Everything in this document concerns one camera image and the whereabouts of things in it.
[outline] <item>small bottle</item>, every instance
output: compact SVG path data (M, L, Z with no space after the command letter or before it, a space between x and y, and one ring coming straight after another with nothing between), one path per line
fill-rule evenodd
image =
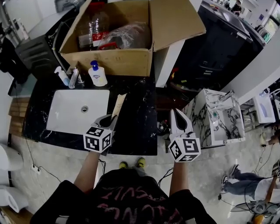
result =
M88 70L88 73L92 79L92 82L96 86L105 86L108 81L105 76L103 67L98 67L97 61L91 62L92 68Z
M80 73L79 70L75 67L73 70L73 75L70 79L70 83L69 83L69 88L70 89L74 89L75 88L75 83L77 81L77 78L79 77Z
M66 75L65 71L61 69L60 66L56 68L54 73L58 73L58 76L60 77L61 81L63 82L64 85L68 86L70 83L69 77Z

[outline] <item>tiled floor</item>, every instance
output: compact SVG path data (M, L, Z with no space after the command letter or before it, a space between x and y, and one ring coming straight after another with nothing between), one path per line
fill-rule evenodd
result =
M249 212L231 213L231 205L218 200L221 189L221 178L227 174L234 163L239 163L244 172L251 172L256 168L262 148L259 146L259 134L261 130L254 130L246 134L246 141L229 144L225 147L217 147L203 150L198 159L188 164L189 188L205 206L206 211L218 224L246 223L252 216ZM43 166L60 180L73 182L87 156L87 152L55 147L44 143L36 143L28 140L28 144L37 166ZM59 181L42 170L40 175L31 171L32 160L25 139L12 136L12 147L18 150L24 158L24 167L12 172L14 185L29 198L28 209L34 213L53 193ZM263 163L270 154L271 146L263 153ZM158 138L158 156L146 156L146 172L158 181L168 169L173 167L171 155L165 154L165 143ZM117 169L121 161L127 161L133 165L138 156L111 155L101 156L106 161L106 172ZM260 175L271 175L273 164L280 158L280 146L275 144L270 159L260 171ZM102 165L98 166L97 178L102 174ZM168 194L171 176L165 178L162 189ZM243 196L223 195L223 200L231 204L244 202Z

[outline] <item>soap dispenser bottle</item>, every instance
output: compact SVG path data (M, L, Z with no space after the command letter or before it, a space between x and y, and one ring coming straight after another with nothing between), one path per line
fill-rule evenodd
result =
M92 82L96 86L105 86L108 81L105 76L103 67L98 67L97 61L91 62L92 68L88 70L88 73L92 79Z
M58 73L58 76L60 77L61 81L63 82L64 85L68 86L70 83L69 77L66 75L65 71L61 69L60 66L56 68L54 73Z

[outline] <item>wire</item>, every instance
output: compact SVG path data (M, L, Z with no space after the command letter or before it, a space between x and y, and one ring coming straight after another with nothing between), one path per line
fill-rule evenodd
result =
M53 176L53 177L55 177L60 183L61 183L61 181L54 175L54 174L52 174L52 173L50 173L49 171L47 171L45 168L43 168L47 173L49 173L51 176Z
M224 201L224 200L222 200L222 199L220 199L220 200L221 200L221 201L223 201L223 202L225 202L226 204L231 205L231 206L234 206L234 207L237 207L237 208L243 209L243 210L245 210L245 211L250 211L250 210L247 210L247 209L245 209L245 208L241 208L241 207L238 207L238 206L236 206L236 205L232 205L232 204L230 204L230 203L228 203L228 202L226 202L226 201Z
M173 173L173 172L171 172L170 174L168 174L171 170L173 170L173 167L172 167L171 169L167 170L166 174L158 181L157 185L158 185L159 187L161 187L161 181L162 181L164 178L170 176L170 175Z
M247 189L247 187L249 187L252 183L254 183L254 182L259 182L258 180L253 180L253 181L251 181L246 187L245 187L245 189L244 189L244 201L245 201L245 204L246 204L246 206L248 207L248 209L249 209L249 211L251 212L251 213L254 213L255 214L255 212L253 212L250 208L249 208L249 206L248 206L248 204L247 204L247 202L246 202L246 189Z
M42 186L41 186L41 184L40 184L40 182L39 182L38 175L36 175L36 178L37 178L37 182L38 182L38 184L39 184L39 186L40 186L40 188L41 188L41 191L42 191L42 193L43 193L43 196L44 196L44 198L45 198L45 202L46 202L47 199L46 199L45 193L44 193L44 191L43 191L43 188L42 188Z
M261 166L261 168L263 168L263 166L268 162L268 160L270 159L270 156L271 156L271 153L272 153L272 149L273 149L273 145L271 147L271 150L270 150L270 154L269 154L269 157L267 159L267 161Z
M105 174L105 168L106 168L106 162L101 160L101 159L99 159L98 161L101 162L101 165L103 167L103 175L104 175Z
M257 166L256 166L256 168L255 168L255 170L252 170L252 173L259 175L259 171L257 171L257 168L258 168L259 164L262 164L262 163L263 163L263 153L264 153L265 150L266 150L266 147L264 147L264 149L263 149L263 151L262 151L262 154L261 154L261 156L260 156L260 158L259 158L259 162L258 162L258 164L257 164Z
M275 95L277 95L278 93L280 93L280 89L276 89L276 90L272 91L272 92L270 93L270 95L272 95L273 93L275 93Z
M260 158L259 158L259 162L258 162L258 164L257 164L257 166L256 166L256 168L255 168L255 170L252 170L252 173L257 174L257 175L259 176L259 171L263 168L263 166L264 166L265 164L267 164L268 160L270 159L270 156L271 156L271 153L272 153L272 150L273 150L273 145L271 146L271 151L270 151L270 154L269 154L269 156L268 156L267 161L261 166L261 168L260 168L259 170L257 170L258 165L263 163L263 153L264 153L264 151L265 151L265 149L266 149L266 148L264 148L264 150L262 151L262 154L261 154L261 156L260 156Z
M18 103L18 92L17 92L17 85L16 85L16 83L14 83L14 89L15 89L15 92L16 92L16 101L17 101L17 107L18 107L18 116L20 117L20 106L19 106L19 103ZM31 153L31 150L30 150L30 147L29 147L29 144L28 144L28 141L27 141L27 138L26 137L24 137L25 138L25 141L26 141L26 144L27 144L27 147L28 147L28 150L29 150L29 153L30 153L30 157L31 157L31 159L32 159L32 166L33 167L35 167L35 162L34 162L34 159L33 159L33 156L32 156L32 153ZM52 175L53 177L55 177L60 183L61 183L61 181L54 175L54 174L52 174L52 173L50 173L50 172L48 172L44 167L42 167L47 173L49 173L50 175Z

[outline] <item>power strip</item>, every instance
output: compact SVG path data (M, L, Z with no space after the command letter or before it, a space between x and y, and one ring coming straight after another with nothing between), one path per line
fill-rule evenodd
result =
M39 175L41 174L41 170L35 165L31 166L31 170L34 171L35 173L39 174Z

